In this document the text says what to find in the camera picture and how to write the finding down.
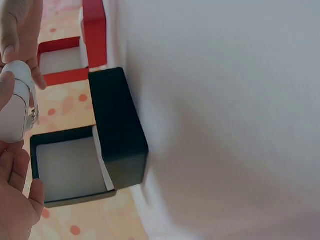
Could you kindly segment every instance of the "hand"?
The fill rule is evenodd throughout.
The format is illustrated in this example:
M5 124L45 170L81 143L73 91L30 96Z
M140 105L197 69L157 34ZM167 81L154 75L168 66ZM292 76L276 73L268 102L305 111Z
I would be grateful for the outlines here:
M12 72L0 74L0 111L11 99L14 87ZM14 144L0 141L1 240L28 240L44 209L44 185L40 180L33 180L29 198L23 195L30 160L23 145L23 141Z
M0 0L0 67L15 60L27 63L34 82L47 87L37 59L43 0Z

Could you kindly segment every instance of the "open box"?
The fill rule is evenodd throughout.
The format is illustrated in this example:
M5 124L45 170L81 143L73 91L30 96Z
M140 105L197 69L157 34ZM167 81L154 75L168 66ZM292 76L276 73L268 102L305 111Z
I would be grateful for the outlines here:
M103 0L82 0L80 36L42 42L37 60L48 86L88 79L89 69L107 65L107 18Z
M96 126L34 135L32 175L45 206L109 198L142 183L149 152L122 68L89 73Z

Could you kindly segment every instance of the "earbud case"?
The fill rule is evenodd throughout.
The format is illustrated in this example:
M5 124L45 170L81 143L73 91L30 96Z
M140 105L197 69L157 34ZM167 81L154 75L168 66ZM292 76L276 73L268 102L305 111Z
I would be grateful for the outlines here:
M15 76L15 85L11 99L0 111L0 140L10 144L17 143L38 120L36 88L31 70L23 61L7 64L2 72L12 72ZM31 94L34 99L34 110L29 114Z

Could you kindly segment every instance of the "white foam insert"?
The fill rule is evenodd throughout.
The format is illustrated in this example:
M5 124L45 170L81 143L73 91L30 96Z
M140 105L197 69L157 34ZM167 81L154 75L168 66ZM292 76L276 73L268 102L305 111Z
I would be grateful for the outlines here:
M46 202L107 191L93 137L39 145L36 154Z

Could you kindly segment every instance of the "fingernail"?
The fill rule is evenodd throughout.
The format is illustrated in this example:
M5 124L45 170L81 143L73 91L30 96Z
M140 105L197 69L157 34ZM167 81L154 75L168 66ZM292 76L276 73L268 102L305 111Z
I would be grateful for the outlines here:
M0 83L7 82L14 78L14 74L11 71L6 71L0 74Z
M15 51L15 47L13 45L8 46L3 53L3 57L7 58L10 54L12 54Z

